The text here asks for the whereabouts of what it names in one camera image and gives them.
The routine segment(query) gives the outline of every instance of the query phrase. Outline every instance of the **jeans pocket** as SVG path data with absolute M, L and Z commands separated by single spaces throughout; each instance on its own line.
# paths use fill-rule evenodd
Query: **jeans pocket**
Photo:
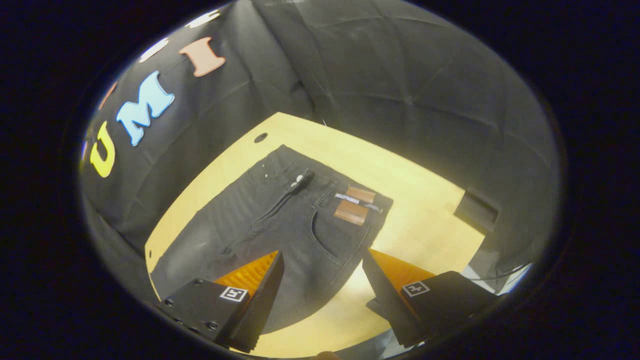
M 308 234 L 316 248 L 334 263 L 344 265 L 358 250 L 369 226 L 358 226 L 333 215 L 334 210 L 316 208 L 308 221 Z

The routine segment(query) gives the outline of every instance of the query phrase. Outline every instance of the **leather label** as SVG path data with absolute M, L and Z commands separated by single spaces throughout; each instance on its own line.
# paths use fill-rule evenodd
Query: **leather label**
M 333 215 L 352 224 L 362 226 L 362 224 L 364 224 L 364 220 L 367 218 L 368 213 L 369 209 L 365 208 L 364 206 L 354 204 L 347 200 L 342 200 L 340 201 L 340 205 L 338 205 L 338 208 L 335 210 Z
M 370 204 L 373 204 L 373 199 L 376 197 L 376 193 L 374 192 L 360 188 L 353 188 L 352 186 L 349 186 L 347 189 L 347 195 L 358 200 L 366 201 Z

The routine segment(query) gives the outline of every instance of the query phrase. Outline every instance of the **yellow table surface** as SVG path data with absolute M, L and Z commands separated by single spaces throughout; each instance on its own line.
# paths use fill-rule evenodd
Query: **yellow table surface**
M 268 136 L 254 143 L 262 133 Z M 357 137 L 276 113 L 218 156 L 175 200 L 145 244 L 148 272 L 199 209 L 282 144 L 393 199 L 372 249 L 434 274 L 461 272 L 478 250 L 484 235 L 453 215 L 463 189 Z M 361 262 L 323 308 L 298 323 L 262 335 L 251 354 L 313 356 L 379 335 L 390 326 L 366 307 L 374 297 Z

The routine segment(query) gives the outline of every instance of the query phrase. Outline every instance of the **jeans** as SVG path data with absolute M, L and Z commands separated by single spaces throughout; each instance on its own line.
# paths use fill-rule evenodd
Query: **jeans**
M 151 273 L 159 296 L 279 250 L 285 270 L 263 334 L 308 317 L 348 280 L 392 205 L 377 193 L 362 225 L 336 217 L 345 201 L 336 194 L 349 186 L 372 191 L 281 145 L 198 211 L 169 246 Z

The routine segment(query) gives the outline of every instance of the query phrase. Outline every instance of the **blue letter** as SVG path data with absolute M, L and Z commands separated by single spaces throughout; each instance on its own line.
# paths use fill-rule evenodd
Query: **blue letter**
M 135 124 L 149 126 L 148 107 L 151 107 L 151 116 L 154 118 L 160 116 L 162 112 L 171 105 L 175 96 L 164 92 L 160 83 L 158 83 L 158 71 L 154 71 L 140 85 L 138 92 L 138 104 L 127 101 L 118 111 L 116 121 L 121 122 L 131 136 L 131 145 L 136 146 L 144 130 Z

